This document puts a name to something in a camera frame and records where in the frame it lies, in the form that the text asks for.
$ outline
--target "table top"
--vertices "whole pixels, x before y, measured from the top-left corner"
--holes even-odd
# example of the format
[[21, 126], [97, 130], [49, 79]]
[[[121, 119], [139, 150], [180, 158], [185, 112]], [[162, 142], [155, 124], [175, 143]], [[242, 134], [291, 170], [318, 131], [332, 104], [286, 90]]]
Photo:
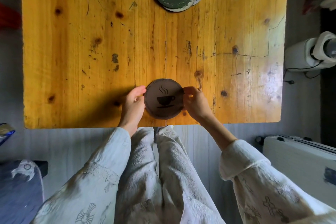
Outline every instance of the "table top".
[[[286, 0], [22, 0], [26, 128], [115, 127], [121, 97], [170, 78], [222, 123], [280, 120]], [[196, 124], [185, 111], [140, 126]]]

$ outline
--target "white pants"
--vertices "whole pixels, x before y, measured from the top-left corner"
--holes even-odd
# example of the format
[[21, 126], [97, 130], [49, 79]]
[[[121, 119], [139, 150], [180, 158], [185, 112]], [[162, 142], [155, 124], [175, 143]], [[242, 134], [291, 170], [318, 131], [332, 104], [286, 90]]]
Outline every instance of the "white pants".
[[115, 223], [223, 223], [187, 152], [171, 126], [156, 134], [159, 176], [153, 154], [154, 130], [139, 128], [119, 182]]

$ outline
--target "blue package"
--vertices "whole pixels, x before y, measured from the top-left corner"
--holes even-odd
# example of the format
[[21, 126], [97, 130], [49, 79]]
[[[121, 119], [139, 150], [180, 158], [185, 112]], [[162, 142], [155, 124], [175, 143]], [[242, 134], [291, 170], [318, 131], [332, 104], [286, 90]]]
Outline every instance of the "blue package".
[[0, 123], [0, 146], [12, 135], [15, 130], [7, 123]]

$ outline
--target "cross pattern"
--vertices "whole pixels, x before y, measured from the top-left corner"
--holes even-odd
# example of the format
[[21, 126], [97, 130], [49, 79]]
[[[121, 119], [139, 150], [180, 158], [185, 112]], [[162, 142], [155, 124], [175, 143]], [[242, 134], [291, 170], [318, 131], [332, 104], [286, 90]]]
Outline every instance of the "cross pattern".
[[265, 197], [266, 201], [263, 201], [263, 205], [268, 208], [269, 214], [271, 216], [275, 216], [275, 213], [273, 210], [276, 210], [275, 205], [270, 201], [269, 197]]

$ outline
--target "coaster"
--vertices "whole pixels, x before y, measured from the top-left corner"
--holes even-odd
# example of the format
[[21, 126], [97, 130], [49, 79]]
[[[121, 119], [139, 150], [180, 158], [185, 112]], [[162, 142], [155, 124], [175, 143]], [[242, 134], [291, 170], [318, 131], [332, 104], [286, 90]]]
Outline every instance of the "coaster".
[[147, 86], [145, 106], [155, 119], [174, 118], [183, 109], [183, 88], [171, 79], [158, 79]]

